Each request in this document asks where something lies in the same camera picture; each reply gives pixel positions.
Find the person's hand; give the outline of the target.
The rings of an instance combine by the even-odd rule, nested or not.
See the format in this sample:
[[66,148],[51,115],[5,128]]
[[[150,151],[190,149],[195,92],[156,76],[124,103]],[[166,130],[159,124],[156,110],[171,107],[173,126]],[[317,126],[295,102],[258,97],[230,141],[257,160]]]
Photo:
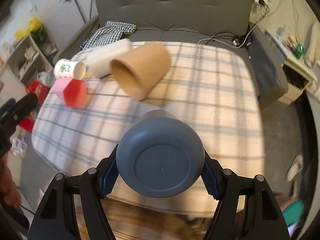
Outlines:
[[12,179],[7,161],[7,155],[4,155],[1,158],[1,193],[3,194],[4,202],[8,206],[19,207],[21,205],[21,196]]

